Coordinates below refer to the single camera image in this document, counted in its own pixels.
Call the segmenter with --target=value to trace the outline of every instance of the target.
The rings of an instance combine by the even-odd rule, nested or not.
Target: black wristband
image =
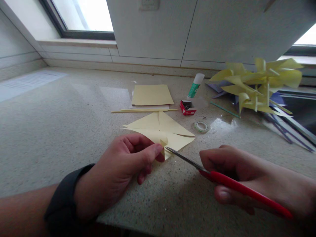
[[[48,231],[52,235],[81,231],[87,226],[86,224],[82,225],[77,218],[73,195],[80,177],[93,166],[94,164],[90,164],[68,174],[58,185],[44,216]]]

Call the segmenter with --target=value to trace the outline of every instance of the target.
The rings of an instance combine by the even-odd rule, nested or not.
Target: scissor blade
[[[202,166],[200,166],[199,164],[195,163],[193,160],[190,160],[189,158],[179,154],[176,150],[170,148],[170,147],[167,147],[165,146],[165,148],[170,151],[171,153],[177,155],[178,157],[180,157],[182,160],[188,162],[190,165],[193,165],[195,168],[197,168],[198,170],[202,170],[202,171],[205,171],[207,173],[209,173],[206,169],[204,169]]]

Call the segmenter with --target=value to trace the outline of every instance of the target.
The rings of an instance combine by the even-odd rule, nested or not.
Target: red scissors handle
[[[205,178],[209,179],[212,182],[217,182],[222,185],[225,185],[228,188],[231,188],[233,190],[236,190],[244,195],[247,195],[265,205],[268,207],[276,210],[279,214],[281,214],[286,219],[293,219],[292,213],[286,209],[285,207],[281,206],[275,201],[272,201],[270,198],[267,198],[266,196],[263,196],[262,194],[258,193],[257,191],[254,191],[251,188],[246,187],[245,185],[239,183],[238,181],[229,178],[228,176],[218,173],[215,171],[212,171],[211,173],[207,173],[205,171],[199,170],[200,174],[203,175]]]

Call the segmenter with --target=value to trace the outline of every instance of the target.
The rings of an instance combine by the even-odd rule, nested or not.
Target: green glue stick label
[[[188,94],[188,97],[193,98],[195,96],[196,92],[198,91],[199,87],[200,87],[199,84],[192,83],[192,86],[191,86],[190,92]]]

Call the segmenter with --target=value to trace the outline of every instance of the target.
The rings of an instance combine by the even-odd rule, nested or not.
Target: clear tape
[[[210,130],[210,126],[202,121],[196,121],[193,125],[194,128],[200,133],[207,133]]]

